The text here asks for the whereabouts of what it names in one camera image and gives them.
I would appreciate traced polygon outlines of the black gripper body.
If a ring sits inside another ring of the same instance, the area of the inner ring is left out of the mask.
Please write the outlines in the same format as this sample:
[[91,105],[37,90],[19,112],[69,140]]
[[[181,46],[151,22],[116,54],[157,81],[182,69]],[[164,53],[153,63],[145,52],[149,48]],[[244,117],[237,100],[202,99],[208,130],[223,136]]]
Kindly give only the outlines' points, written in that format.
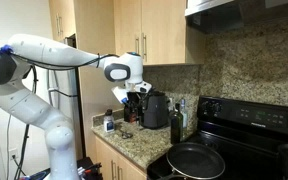
[[135,115],[138,114],[139,106],[140,106],[140,96],[137,92],[128,92],[128,108],[131,113],[134,113]]

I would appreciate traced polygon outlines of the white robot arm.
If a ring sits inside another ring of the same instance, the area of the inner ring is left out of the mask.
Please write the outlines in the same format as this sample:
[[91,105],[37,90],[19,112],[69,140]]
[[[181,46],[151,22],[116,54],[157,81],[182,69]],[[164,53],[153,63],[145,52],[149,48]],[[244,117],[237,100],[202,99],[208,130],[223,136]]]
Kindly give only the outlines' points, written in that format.
[[0,108],[45,131],[50,162],[45,180],[80,180],[72,120],[22,83],[33,64],[60,70],[91,65],[103,69],[107,80],[123,81],[127,92],[143,82],[143,60],[135,52],[101,56],[28,34],[15,34],[0,48]]

